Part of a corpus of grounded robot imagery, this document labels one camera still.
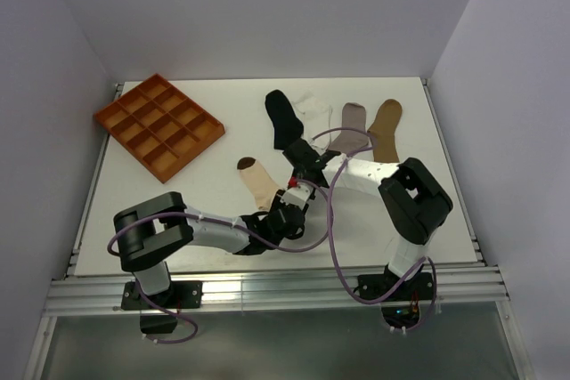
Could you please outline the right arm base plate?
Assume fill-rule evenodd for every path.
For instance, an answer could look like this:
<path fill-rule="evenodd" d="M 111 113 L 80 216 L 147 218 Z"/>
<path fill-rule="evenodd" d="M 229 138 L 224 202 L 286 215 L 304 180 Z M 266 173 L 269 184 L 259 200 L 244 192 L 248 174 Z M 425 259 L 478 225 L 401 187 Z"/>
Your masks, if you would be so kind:
<path fill-rule="evenodd" d="M 373 300 L 387 293 L 398 278 L 390 271 L 376 274 L 363 274 L 357 277 L 354 292 L 364 300 Z M 419 271 L 400 285 L 386 302 L 428 301 L 434 296 L 436 288 L 433 275 Z"/>

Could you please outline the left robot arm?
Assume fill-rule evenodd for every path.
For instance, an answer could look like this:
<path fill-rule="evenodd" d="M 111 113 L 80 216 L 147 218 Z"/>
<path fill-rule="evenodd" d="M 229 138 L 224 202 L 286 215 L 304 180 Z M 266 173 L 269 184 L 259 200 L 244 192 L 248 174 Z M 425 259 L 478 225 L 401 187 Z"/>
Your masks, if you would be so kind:
<path fill-rule="evenodd" d="M 203 214 L 185 205 L 181 193 L 169 191 L 115 214 L 115 255 L 121 269 L 134 275 L 142 299 L 163 308 L 175 293 L 166 259 L 181 248 L 253 256 L 279 247 L 284 239 L 301 238 L 308 205 L 283 202 L 282 194 L 280 190 L 267 211 L 230 218 Z"/>

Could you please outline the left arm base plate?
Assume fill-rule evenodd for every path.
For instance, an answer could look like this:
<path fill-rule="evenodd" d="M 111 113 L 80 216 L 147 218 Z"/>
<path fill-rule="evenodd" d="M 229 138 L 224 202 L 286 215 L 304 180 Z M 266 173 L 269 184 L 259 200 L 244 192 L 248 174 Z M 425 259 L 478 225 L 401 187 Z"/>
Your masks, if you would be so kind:
<path fill-rule="evenodd" d="M 198 309 L 201 306 L 203 282 L 198 280 L 173 281 L 168 290 L 148 298 L 157 306 L 169 310 Z M 150 310 L 152 306 L 140 297 L 134 281 L 127 282 L 121 300 L 124 311 Z"/>

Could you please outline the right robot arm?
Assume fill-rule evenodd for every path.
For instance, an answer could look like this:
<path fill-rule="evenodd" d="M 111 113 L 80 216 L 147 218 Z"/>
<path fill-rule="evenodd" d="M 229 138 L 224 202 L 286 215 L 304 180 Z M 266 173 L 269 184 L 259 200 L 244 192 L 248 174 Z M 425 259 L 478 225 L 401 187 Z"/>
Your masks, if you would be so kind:
<path fill-rule="evenodd" d="M 303 139 L 293 142 L 283 155 L 298 180 L 329 192 L 340 187 L 381 198 L 399 235 L 383 279 L 390 296 L 407 298 L 428 259 L 430 240 L 453 210 L 451 198 L 424 163 L 417 158 L 378 163 L 335 150 L 319 153 Z"/>

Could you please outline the black sock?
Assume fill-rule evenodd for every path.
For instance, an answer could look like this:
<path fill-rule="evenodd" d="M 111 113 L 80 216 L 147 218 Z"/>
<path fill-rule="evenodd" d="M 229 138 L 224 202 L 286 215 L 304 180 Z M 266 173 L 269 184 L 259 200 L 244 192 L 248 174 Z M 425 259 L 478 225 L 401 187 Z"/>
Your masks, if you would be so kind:
<path fill-rule="evenodd" d="M 302 137 L 303 123 L 281 90 L 273 90 L 265 96 L 265 109 L 273 124 L 273 147 L 276 150 L 285 150 Z"/>

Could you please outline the cream brown striped sock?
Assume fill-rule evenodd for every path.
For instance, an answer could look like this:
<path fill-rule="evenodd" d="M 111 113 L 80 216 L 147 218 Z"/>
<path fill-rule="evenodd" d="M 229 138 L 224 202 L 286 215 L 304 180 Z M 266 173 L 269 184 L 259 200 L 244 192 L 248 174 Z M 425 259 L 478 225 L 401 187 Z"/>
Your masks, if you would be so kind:
<path fill-rule="evenodd" d="M 241 158 L 236 165 L 242 182 L 255 200 L 259 211 L 269 211 L 276 198 L 284 190 L 267 173 L 263 165 L 255 158 Z"/>

